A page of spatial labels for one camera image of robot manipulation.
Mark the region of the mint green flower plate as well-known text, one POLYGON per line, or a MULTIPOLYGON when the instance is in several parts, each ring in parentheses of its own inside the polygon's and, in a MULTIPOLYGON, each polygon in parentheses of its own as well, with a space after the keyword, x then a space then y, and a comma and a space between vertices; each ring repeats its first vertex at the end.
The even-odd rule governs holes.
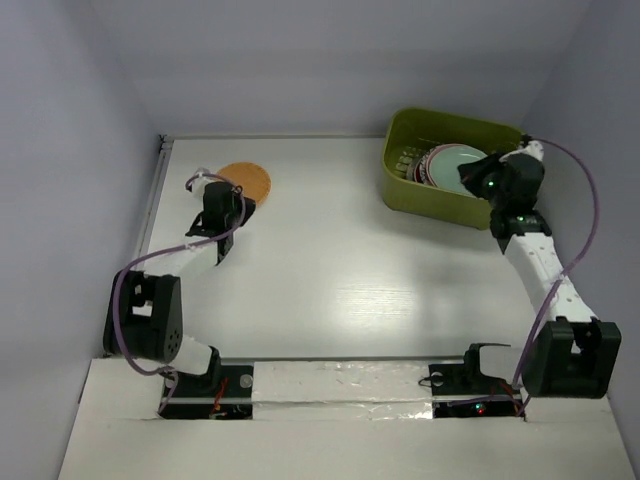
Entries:
POLYGON ((460 180, 458 167, 482 160, 486 154, 464 144, 444 144, 434 148, 426 158, 426 178, 433 187, 470 196, 460 180))

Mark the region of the red and teal plate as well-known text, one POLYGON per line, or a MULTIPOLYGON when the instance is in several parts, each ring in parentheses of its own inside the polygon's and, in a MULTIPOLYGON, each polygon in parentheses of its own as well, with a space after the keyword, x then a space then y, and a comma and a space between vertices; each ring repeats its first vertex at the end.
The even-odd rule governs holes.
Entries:
POLYGON ((427 162, 432 154, 432 150, 427 151, 421 157, 415 157, 411 160, 407 167, 405 178, 408 181, 423 185, 432 185, 427 172, 427 162))

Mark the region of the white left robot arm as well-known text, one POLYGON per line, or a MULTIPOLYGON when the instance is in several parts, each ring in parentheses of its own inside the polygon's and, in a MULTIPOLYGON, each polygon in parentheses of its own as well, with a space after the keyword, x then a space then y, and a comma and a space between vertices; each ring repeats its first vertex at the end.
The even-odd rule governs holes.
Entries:
POLYGON ((221 383, 217 351, 186 337, 182 281, 227 257, 256 202, 216 174, 193 176, 185 188, 199 193, 201 211, 181 243, 134 259, 115 274, 103 348, 141 375, 160 376, 172 386, 186 379, 195 392, 209 395, 221 383))

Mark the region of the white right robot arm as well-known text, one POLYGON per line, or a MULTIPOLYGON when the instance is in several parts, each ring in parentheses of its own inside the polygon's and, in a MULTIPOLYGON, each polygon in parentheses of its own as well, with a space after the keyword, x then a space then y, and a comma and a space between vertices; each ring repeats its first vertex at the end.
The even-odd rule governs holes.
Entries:
POLYGON ((500 251, 489 234, 387 209, 368 168, 279 165, 267 204, 243 165, 206 186, 238 228, 191 301, 203 339, 235 358, 454 356, 471 343, 562 335, 580 356, 604 338, 544 234, 500 251))

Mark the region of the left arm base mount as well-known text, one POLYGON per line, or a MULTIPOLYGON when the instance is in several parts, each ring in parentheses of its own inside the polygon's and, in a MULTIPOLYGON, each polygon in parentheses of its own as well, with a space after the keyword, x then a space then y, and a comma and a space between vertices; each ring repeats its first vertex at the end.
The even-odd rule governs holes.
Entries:
POLYGON ((214 379, 179 374, 174 394, 160 412, 170 420, 251 420, 253 364, 222 364, 214 379))

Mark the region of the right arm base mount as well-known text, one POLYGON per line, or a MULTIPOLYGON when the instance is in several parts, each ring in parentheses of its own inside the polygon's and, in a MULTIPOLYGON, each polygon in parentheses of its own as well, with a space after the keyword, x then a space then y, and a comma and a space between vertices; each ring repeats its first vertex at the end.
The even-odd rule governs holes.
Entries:
POLYGON ((490 418, 524 415, 519 390, 501 377, 481 371, 483 347, 506 347, 499 343, 472 343, 459 363, 430 363, 428 375, 418 381, 432 393, 433 417, 490 418))

